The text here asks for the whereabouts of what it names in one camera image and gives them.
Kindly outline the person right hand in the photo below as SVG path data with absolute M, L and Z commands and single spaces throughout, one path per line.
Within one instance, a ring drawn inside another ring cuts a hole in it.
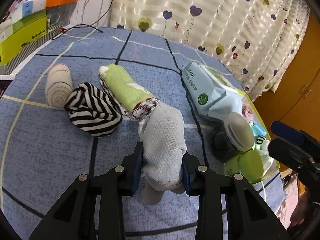
M 301 195 L 300 199 L 298 200 L 298 204 L 291 215 L 290 227 L 300 225 L 304 222 L 306 214 L 310 208 L 309 198 L 310 198 L 309 188 L 305 187 L 305 192 Z

